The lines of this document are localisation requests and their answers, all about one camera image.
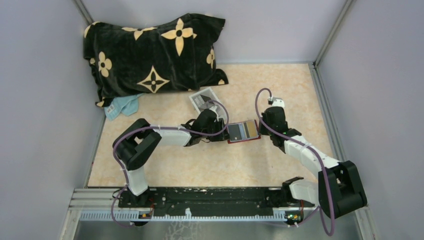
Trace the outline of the white plastic card box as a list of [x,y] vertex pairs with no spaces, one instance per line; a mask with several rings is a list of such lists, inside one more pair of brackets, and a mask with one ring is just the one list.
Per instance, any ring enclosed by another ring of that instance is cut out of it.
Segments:
[[219,103],[221,102],[211,87],[207,87],[205,89],[195,92],[194,94],[189,96],[189,100],[191,101],[195,111],[198,114],[200,114],[203,110],[206,110],[213,106],[217,106],[216,112],[219,116],[222,116],[225,113],[223,108],[219,104],[215,102],[209,102],[210,100],[214,100]]

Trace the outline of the gold black credit card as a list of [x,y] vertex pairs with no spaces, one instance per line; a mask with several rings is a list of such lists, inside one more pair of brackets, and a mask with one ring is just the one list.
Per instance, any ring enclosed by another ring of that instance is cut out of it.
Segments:
[[257,128],[257,123],[255,120],[249,120],[245,122],[245,133],[246,133],[247,139],[249,140],[257,139],[260,137],[258,128]]

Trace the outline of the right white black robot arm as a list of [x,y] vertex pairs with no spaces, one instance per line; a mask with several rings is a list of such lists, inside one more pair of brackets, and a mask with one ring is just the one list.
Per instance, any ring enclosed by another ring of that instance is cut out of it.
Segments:
[[317,179],[291,178],[282,184],[281,199],[287,206],[303,200],[322,209],[327,217],[339,218],[368,204],[357,166],[339,161],[310,144],[296,129],[290,128],[281,106],[271,106],[261,113],[261,135],[273,145],[298,160]]

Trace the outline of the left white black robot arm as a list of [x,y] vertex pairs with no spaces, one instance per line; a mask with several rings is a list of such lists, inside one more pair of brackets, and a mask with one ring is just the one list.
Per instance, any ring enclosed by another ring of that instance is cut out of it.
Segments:
[[221,142],[229,139],[229,121],[213,109],[203,110],[196,119],[178,126],[151,125],[136,120],[112,144],[112,154],[123,169],[130,200],[138,207],[149,203],[149,186],[144,165],[157,147],[191,147],[201,140]]

